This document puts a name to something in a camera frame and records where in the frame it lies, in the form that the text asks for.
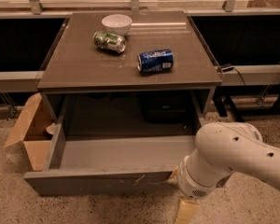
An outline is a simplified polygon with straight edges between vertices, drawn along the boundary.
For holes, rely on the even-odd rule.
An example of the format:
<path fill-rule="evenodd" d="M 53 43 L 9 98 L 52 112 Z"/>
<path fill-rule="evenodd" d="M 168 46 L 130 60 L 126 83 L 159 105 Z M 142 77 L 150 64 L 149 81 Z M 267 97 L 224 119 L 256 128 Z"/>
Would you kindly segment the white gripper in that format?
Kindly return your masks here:
<path fill-rule="evenodd" d="M 198 155 L 189 155 L 171 172 L 166 182 L 178 185 L 187 197 L 179 196 L 174 224 L 189 224 L 198 211 L 196 200 L 204 199 L 215 188 L 217 173 Z"/>

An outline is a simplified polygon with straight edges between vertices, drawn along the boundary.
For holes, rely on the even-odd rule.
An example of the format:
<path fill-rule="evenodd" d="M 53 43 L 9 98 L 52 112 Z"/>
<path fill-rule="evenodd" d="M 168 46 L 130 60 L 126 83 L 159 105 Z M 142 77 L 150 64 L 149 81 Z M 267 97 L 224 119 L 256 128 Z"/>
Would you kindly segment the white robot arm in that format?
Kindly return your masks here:
<path fill-rule="evenodd" d="M 197 201 L 235 172 L 280 191 L 280 148 L 265 144 L 253 125 L 206 123 L 196 133 L 194 145 L 169 177 L 181 192 L 174 224 L 189 224 L 197 212 Z"/>

